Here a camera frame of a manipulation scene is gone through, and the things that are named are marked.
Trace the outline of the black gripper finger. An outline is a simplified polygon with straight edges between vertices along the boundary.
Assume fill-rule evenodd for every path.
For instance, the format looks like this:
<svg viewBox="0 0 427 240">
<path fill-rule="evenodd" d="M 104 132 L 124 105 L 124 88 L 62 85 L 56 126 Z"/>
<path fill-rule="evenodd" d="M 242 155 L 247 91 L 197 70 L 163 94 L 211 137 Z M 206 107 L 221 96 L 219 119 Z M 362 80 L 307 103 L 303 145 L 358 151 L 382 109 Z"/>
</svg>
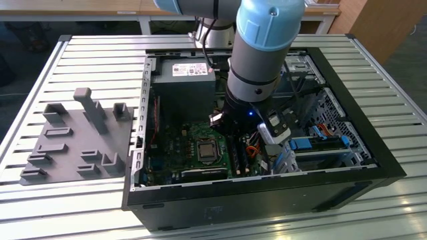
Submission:
<svg viewBox="0 0 427 240">
<path fill-rule="evenodd" d="M 210 118 L 210 128 L 214 130 L 225 130 L 225 114 L 214 113 L 209 116 Z"/>
</svg>

